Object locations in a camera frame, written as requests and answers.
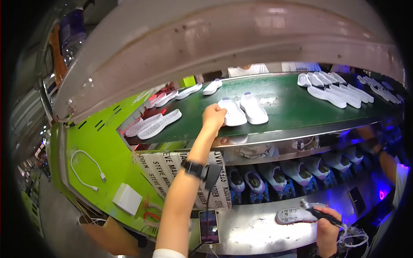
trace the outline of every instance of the black cable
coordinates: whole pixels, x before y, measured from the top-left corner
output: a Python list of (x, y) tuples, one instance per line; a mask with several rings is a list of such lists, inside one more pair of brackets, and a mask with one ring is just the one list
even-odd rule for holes
[[(209, 204), (209, 198), (210, 198), (210, 196), (211, 196), (211, 190), (208, 192), (208, 198), (206, 199), (206, 235), (207, 235), (207, 236), (208, 236), (208, 233), (209, 233), (208, 204)], [(201, 218), (199, 218), (199, 224), (200, 224), (200, 228), (202, 229), (202, 226), (201, 226)], [(192, 251), (188, 254), (188, 257), (189, 257), (190, 255), (192, 255), (193, 253), (195, 253), (195, 251), (198, 250), (198, 248), (201, 247), (201, 245), (203, 245), (203, 243), (202, 243), (202, 232), (200, 232), (200, 233), (201, 233), (201, 243), (200, 243), (194, 250), (192, 250)]]

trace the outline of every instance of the conveyor belt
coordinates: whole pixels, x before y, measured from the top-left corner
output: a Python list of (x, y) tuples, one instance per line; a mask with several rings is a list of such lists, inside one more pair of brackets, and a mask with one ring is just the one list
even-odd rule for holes
[(337, 108), (327, 101), (312, 97), (306, 88), (298, 86), (297, 73), (224, 80), (222, 87), (213, 95), (204, 96), (200, 90), (183, 100), (172, 100), (163, 107), (148, 110), (145, 117), (180, 109), (182, 118), (151, 139), (142, 141), (134, 137), (128, 139), (128, 142), (134, 145), (194, 140), (202, 127), (202, 113), (205, 107), (217, 103), (224, 97), (240, 99), (245, 92), (254, 93), (261, 98), (269, 121), (262, 125), (246, 123), (236, 127), (223, 127), (218, 137), (306, 128), (367, 117), (382, 118), (400, 112), (400, 105), (383, 100), (371, 92), (370, 88), (360, 84), (356, 76), (342, 76), (348, 83), (374, 96), (374, 103), (362, 103), (360, 109), (349, 105), (345, 109)]

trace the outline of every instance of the black watch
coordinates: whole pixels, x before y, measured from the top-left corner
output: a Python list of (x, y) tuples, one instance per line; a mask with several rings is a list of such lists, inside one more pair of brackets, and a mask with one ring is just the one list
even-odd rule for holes
[(186, 159), (184, 159), (181, 163), (181, 167), (185, 169), (186, 173), (194, 175), (201, 180), (205, 178), (205, 175), (202, 174), (204, 170), (204, 165), (196, 164), (194, 162), (187, 161)]

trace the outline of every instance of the purple shoe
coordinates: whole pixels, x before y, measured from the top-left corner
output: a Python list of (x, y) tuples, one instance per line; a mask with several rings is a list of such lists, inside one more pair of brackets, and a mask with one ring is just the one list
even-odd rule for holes
[(244, 180), (247, 183), (247, 185), (249, 186), (249, 188), (255, 194), (262, 194), (265, 190), (265, 185), (264, 185), (264, 182), (262, 181), (261, 177), (255, 171), (254, 166), (253, 165), (246, 165), (246, 166), (240, 167), (240, 169), (243, 172)]
[(228, 175), (228, 182), (233, 190), (236, 193), (241, 193), (245, 190), (245, 183), (242, 180), (242, 176), (240, 175), (238, 169), (234, 166), (226, 167), (227, 175)]

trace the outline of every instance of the person's arm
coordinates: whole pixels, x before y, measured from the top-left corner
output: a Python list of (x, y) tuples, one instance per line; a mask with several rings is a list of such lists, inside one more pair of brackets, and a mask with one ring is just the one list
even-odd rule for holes
[[(359, 127), (357, 128), (357, 131), (364, 140), (368, 140), (375, 137), (370, 125)], [(377, 154), (379, 153), (381, 148), (381, 144), (377, 144), (376, 146), (374, 146), (373, 150)], [(393, 182), (393, 184), (396, 184), (397, 162), (393, 158), (393, 156), (388, 154), (386, 151), (382, 151), (379, 154), (379, 162), (385, 175)]]
[[(333, 209), (314, 206), (315, 210), (319, 210), (325, 214), (329, 214), (341, 221), (341, 215)], [(337, 237), (340, 228), (331, 224), (327, 219), (321, 218), (317, 224), (317, 247), (318, 256), (321, 258), (329, 258), (337, 253)]]
[[(187, 160), (205, 165), (212, 142), (224, 123), (226, 109), (208, 106), (202, 115), (202, 129)], [(180, 169), (166, 195), (155, 249), (170, 249), (188, 256), (189, 221), (200, 179)]]

